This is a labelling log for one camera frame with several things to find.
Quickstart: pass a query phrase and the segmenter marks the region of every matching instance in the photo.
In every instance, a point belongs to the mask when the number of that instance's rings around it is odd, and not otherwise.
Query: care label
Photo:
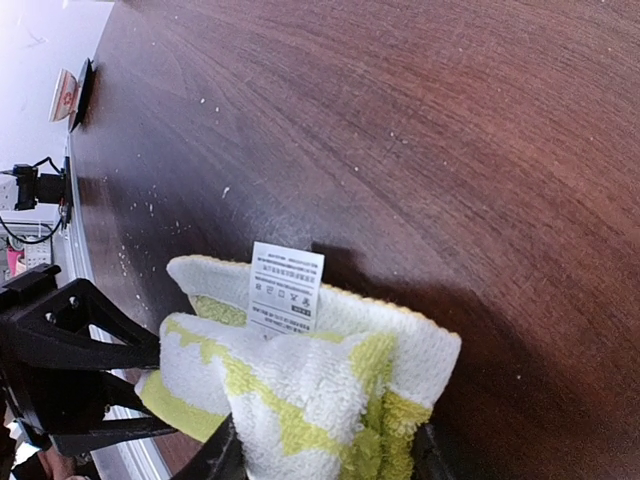
[[[267,338],[313,332],[324,255],[255,242],[248,320]]]

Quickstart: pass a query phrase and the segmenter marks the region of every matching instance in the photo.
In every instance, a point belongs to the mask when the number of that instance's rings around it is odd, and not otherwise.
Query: yellow and white towel
[[[322,286],[314,334],[264,340],[245,328],[248,265],[190,256],[168,271],[198,317],[163,323],[160,371],[137,386],[151,411],[200,441],[232,412],[253,479],[410,478],[413,436],[449,380],[457,335]]]

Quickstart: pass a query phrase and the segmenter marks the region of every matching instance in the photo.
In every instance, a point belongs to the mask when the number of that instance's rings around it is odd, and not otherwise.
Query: brown table surface
[[[137,0],[96,64],[76,166],[128,314],[188,308],[176,255],[324,252],[462,336],[435,417],[487,476],[640,475],[636,2]]]

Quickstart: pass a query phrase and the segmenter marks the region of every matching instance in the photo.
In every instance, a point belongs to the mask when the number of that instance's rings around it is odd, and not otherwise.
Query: wooden table
[[[155,328],[176,255],[325,253],[460,333],[436,421],[486,476],[635,478],[639,39],[631,1],[118,3],[74,135],[99,287]]]

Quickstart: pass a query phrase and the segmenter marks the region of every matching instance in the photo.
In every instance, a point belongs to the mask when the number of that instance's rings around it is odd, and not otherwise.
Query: towel
[[[409,479],[460,338],[393,304],[323,285],[313,334],[247,328],[250,266],[189,256],[168,272],[197,316],[162,324],[160,370],[137,392],[207,440],[233,414],[250,478]]]

